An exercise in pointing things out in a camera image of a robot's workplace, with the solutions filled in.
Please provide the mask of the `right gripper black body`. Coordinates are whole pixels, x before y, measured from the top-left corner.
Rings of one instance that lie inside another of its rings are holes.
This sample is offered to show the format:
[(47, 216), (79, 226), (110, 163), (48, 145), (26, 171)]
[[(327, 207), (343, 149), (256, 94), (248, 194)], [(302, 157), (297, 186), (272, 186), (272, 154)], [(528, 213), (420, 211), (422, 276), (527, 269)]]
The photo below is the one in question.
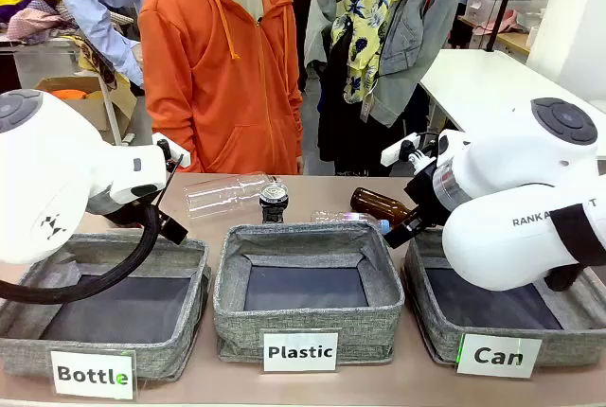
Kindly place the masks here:
[(451, 212), (439, 201), (434, 191), (433, 176), (436, 164), (429, 164), (417, 173), (404, 188), (415, 203), (404, 221), (410, 228), (443, 226)]

